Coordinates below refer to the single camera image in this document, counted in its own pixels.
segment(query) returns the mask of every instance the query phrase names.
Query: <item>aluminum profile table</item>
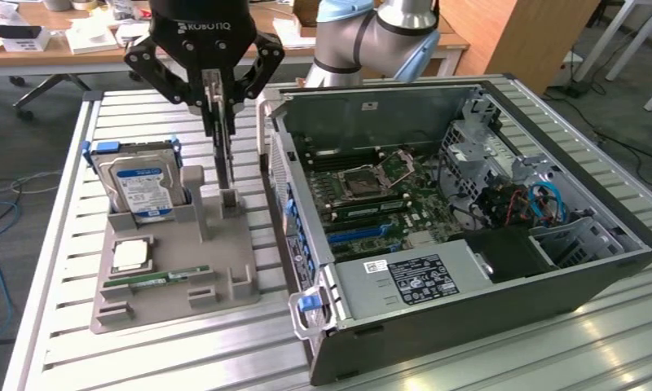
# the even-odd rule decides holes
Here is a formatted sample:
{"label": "aluminum profile table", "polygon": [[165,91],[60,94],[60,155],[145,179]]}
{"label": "aluminum profile table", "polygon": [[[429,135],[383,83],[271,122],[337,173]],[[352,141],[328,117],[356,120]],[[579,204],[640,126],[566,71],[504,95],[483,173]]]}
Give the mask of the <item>aluminum profile table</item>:
{"label": "aluminum profile table", "polygon": [[[517,82],[484,77],[652,229],[652,193]],[[123,332],[88,329],[108,199],[78,156],[81,140],[140,142],[177,134],[184,162],[207,168],[211,140],[184,106],[153,90],[82,103],[4,389],[308,390],[292,334],[285,278],[256,157],[255,107],[237,116],[237,188],[249,208],[261,301]],[[533,142],[507,122],[523,152]],[[369,372],[319,390],[652,389],[652,265],[575,312]]]}

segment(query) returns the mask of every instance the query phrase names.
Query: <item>motherboard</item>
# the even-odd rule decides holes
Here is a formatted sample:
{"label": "motherboard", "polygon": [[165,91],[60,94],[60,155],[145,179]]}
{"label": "motherboard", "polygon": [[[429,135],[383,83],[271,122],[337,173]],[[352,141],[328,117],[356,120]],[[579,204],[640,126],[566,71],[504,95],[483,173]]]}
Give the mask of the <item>motherboard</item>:
{"label": "motherboard", "polygon": [[397,149],[312,158],[307,166],[336,262],[440,244],[463,231],[437,189],[429,156]]}

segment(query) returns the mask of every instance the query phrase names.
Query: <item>blue cable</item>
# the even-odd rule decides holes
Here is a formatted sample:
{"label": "blue cable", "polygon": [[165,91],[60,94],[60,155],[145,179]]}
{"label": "blue cable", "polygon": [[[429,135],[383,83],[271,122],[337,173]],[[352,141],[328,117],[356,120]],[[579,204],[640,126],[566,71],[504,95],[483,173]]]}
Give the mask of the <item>blue cable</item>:
{"label": "blue cable", "polygon": [[527,198],[529,199],[529,205],[532,206],[532,210],[539,217],[543,217],[544,214],[542,213],[542,210],[533,203],[533,201],[536,200],[536,196],[533,195],[533,187],[546,187],[548,190],[554,192],[555,202],[558,203],[556,208],[562,215],[562,221],[564,222],[567,220],[567,212],[566,212],[566,205],[563,204],[562,193],[558,190],[558,187],[555,187],[554,183],[550,182],[536,182],[529,186],[529,192]]}
{"label": "blue cable", "polygon": [[9,224],[0,230],[0,235],[5,233],[5,231],[12,228],[12,226],[17,223],[17,220],[20,219],[20,206],[13,203],[13,202],[6,202],[6,201],[0,201],[0,205],[8,205],[12,207],[14,210],[14,217],[12,218],[12,221]]}
{"label": "blue cable", "polygon": [[12,322],[12,301],[9,300],[8,294],[8,284],[4,282],[2,271],[0,270],[0,288],[2,288],[4,300],[8,304],[8,318],[4,322],[4,325],[0,327],[0,335],[8,330],[9,323]]}

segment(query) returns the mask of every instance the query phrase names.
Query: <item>blue cable on floor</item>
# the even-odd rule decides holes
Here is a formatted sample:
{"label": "blue cable on floor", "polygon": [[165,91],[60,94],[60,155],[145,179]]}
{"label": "blue cable on floor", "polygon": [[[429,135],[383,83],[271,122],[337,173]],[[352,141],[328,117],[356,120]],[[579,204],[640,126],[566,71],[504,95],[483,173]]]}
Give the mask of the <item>blue cable on floor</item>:
{"label": "blue cable on floor", "polygon": [[20,219],[20,206],[13,203],[13,202],[8,202],[8,201],[0,201],[0,205],[8,205],[9,207],[12,207],[12,209],[14,210],[14,217],[12,218],[12,221],[9,222],[9,224],[0,230],[0,235],[5,233],[5,231],[12,228],[12,226],[14,226],[14,224],[17,223],[17,220]]}
{"label": "blue cable on floor", "polygon": [[8,318],[4,321],[4,325],[0,327],[0,335],[8,330],[9,323],[12,323],[12,301],[9,300],[8,284],[4,281],[2,270],[0,269],[0,288],[2,288],[4,300],[8,304]]}

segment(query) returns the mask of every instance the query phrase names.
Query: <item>floor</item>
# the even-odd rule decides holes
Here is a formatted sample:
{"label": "floor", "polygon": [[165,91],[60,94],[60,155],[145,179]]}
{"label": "floor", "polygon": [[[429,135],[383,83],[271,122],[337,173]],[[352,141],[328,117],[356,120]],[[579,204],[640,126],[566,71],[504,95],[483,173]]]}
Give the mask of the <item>floor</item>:
{"label": "floor", "polygon": [[[580,55],[587,55],[602,31],[602,28],[584,31],[576,45],[576,52]],[[304,76],[307,70],[304,66],[281,67],[273,80],[292,81],[295,76]],[[587,119],[594,122],[599,132],[652,149],[652,113],[642,109],[652,95],[652,49],[644,46],[638,51],[615,82],[603,80],[604,73],[606,70],[600,72],[596,80],[604,86],[607,95],[599,96],[592,92],[571,101],[583,111]],[[42,77],[26,77],[26,82],[29,86],[34,86],[42,79]],[[145,84],[131,81],[124,72],[82,76],[82,80],[96,90],[149,88]],[[10,104],[25,91],[26,89],[12,86],[5,77],[0,77],[0,178],[17,178],[40,171],[60,169],[66,158],[81,92],[70,83],[62,83],[42,98],[30,103],[28,108],[33,110],[36,120],[24,123],[14,117]],[[550,94],[555,97],[562,96],[556,90],[550,91]],[[551,102],[551,106],[590,137],[595,137],[591,127],[564,102]],[[635,175],[636,159],[632,154],[612,142],[604,143],[602,147]],[[652,182],[650,158],[643,158],[642,174]],[[56,180],[57,178],[53,177],[38,179],[29,183],[25,190],[53,186]],[[0,388],[54,197],[54,192],[24,195],[20,202],[20,221],[0,236],[0,265],[14,303],[14,318],[8,330],[0,336]],[[14,194],[0,195],[0,200],[13,198]],[[0,327],[5,319],[5,308],[0,291]]]}

